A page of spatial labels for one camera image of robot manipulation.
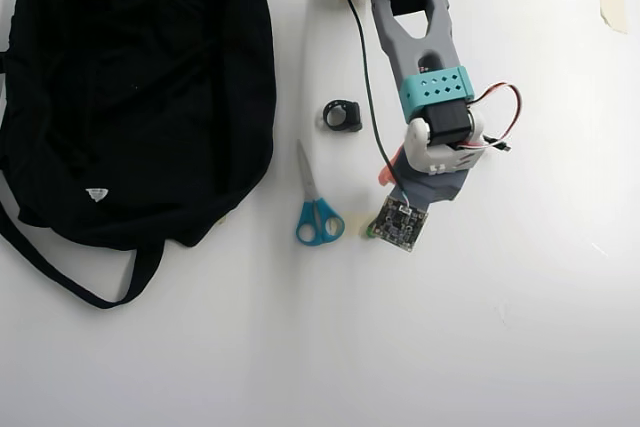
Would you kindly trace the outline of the dark navy gripper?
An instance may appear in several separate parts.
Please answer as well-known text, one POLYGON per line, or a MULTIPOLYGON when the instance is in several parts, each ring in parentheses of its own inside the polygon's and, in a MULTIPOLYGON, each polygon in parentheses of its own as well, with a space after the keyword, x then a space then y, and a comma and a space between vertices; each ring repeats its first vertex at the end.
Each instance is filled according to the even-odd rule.
POLYGON ((426 172, 415 170, 409 163, 405 149, 399 147, 390 158, 390 166, 385 166, 378 175, 381 186, 395 184, 391 168, 400 178, 407 194, 410 205, 416 208, 428 208, 430 204, 440 201, 454 200, 469 173, 469 167, 463 167, 455 172, 441 168, 444 164, 449 167, 454 161, 464 155, 463 151, 457 152, 448 146, 436 146, 429 148, 427 154, 432 157, 435 169, 427 168, 426 172))

